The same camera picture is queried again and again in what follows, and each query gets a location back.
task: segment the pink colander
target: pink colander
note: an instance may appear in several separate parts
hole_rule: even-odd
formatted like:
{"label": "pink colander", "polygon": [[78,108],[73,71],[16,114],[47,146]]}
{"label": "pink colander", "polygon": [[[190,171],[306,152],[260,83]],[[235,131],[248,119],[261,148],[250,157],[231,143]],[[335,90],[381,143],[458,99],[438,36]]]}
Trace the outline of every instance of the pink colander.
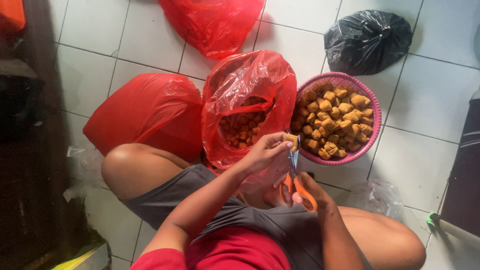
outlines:
{"label": "pink colander", "polygon": [[378,104],[377,97],[370,89],[368,89],[367,86],[365,86],[363,83],[361,83],[354,77],[340,72],[323,73],[308,79],[297,89],[297,102],[305,91],[311,90],[318,84],[323,84],[326,81],[330,81],[333,86],[351,85],[354,88],[355,92],[364,95],[370,99],[371,102],[367,107],[373,110],[373,133],[370,136],[370,140],[357,151],[348,151],[348,155],[345,158],[341,159],[339,157],[332,156],[330,160],[323,160],[320,157],[314,156],[312,153],[300,147],[300,154],[310,161],[322,165],[341,165],[358,159],[363,154],[365,154],[370,149],[370,147],[372,147],[380,132],[380,127],[382,123],[382,112],[380,110],[380,104]]}

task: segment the white tile floor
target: white tile floor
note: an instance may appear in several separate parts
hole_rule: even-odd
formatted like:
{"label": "white tile floor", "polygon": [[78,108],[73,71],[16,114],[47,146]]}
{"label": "white tile floor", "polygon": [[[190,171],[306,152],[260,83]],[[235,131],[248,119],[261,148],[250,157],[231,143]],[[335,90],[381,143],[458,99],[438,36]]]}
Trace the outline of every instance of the white tile floor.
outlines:
{"label": "white tile floor", "polygon": [[[108,96],[141,73],[180,73],[202,90],[217,61],[185,44],[156,0],[49,0],[56,67],[72,143]],[[425,220],[438,212],[447,186],[468,100],[480,86],[473,37],[477,0],[266,0],[241,52],[280,52],[298,85],[328,72],[322,33],[338,18],[376,9],[403,16],[414,29],[410,53],[373,76],[357,76],[378,97],[382,135],[360,159],[327,167],[301,159],[322,187],[344,205],[352,185],[391,181],[405,204],[403,223],[427,248],[423,269],[476,269],[480,253],[454,237],[432,234]],[[108,240],[114,270],[127,269],[155,234],[107,189],[85,200],[89,223]]]}

